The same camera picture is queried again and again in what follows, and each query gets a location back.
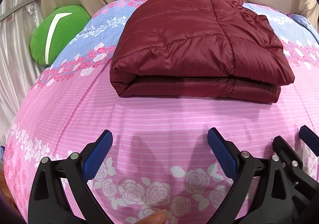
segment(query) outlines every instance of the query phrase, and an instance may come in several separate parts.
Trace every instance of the floral bedsheet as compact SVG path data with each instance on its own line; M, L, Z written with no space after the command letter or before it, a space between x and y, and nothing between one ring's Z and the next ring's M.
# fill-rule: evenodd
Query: floral bedsheet
M115 223L135 223L158 209L167 210L170 224L206 223L232 185L207 144L211 127L262 158L273 154L271 141L281 135L303 159L304 170L318 179L318 159L296 135L304 124L319 133L319 36L309 22L245 4L267 16L296 76L294 84L282 87L276 104L119 98L109 81L110 61L126 21L145 1L118 0L97 11L25 98L4 155L8 186L25 219L41 158L65 159L104 129L113 133L114 143L88 186ZM62 182L81 217L67 180Z

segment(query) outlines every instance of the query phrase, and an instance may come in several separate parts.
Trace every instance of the maroon puffer jacket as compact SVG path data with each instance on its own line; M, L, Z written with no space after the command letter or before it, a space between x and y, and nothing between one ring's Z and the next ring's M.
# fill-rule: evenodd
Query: maroon puffer jacket
M119 96L277 102L294 82L266 16L243 0L148 0L127 21L110 80Z

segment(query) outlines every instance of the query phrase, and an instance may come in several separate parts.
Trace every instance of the green pillow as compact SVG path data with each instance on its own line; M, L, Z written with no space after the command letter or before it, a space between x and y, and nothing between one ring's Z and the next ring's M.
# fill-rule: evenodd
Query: green pillow
M30 41L31 55L36 62L50 66L65 46L89 22L91 17L78 5L58 8L36 29Z

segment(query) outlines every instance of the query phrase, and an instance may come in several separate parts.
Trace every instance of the tent wall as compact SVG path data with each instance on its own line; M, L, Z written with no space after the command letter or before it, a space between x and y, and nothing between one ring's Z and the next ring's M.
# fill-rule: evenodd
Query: tent wall
M3 0L0 5L0 145L10 125L43 67L31 57L29 43L34 30L43 21L40 0ZM12 13L12 9L21 9Z

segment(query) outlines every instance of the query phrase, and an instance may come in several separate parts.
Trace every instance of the finger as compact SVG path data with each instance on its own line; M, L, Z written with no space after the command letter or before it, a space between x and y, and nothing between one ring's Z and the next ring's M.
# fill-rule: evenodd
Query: finger
M152 215L145 219L139 220L135 224L165 224L166 211L154 212Z

